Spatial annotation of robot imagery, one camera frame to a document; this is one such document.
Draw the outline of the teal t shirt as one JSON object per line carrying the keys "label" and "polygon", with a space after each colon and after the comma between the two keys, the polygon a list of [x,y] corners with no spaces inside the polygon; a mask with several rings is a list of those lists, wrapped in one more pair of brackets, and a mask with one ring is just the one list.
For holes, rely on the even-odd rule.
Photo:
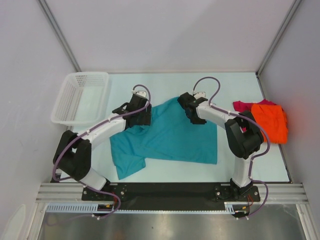
{"label": "teal t shirt", "polygon": [[146,159],[215,165],[217,125],[192,124],[176,97],[151,109],[150,125],[135,125],[110,138],[111,155],[120,180],[146,167]]}

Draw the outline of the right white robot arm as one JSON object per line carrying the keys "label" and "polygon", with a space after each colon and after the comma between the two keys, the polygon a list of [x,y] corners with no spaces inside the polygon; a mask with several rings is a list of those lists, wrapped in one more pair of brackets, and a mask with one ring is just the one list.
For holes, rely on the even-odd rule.
{"label": "right white robot arm", "polygon": [[262,130],[253,115],[249,111],[235,113],[216,107],[209,103],[204,92],[194,95],[185,92],[177,102],[192,124],[211,122],[225,130],[228,147],[235,156],[230,194],[235,200],[242,201],[253,185],[253,159],[264,142]]}

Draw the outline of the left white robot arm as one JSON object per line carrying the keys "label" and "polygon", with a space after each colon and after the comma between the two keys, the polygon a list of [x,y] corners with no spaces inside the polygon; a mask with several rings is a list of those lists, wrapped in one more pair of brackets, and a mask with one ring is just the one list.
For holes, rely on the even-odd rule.
{"label": "left white robot arm", "polygon": [[100,200],[110,196],[110,181],[92,168],[92,151],[110,137],[134,126],[151,124],[150,101],[134,93],[129,102],[114,109],[112,114],[83,133],[65,131],[53,157],[53,173],[60,169],[69,177],[93,189]]}

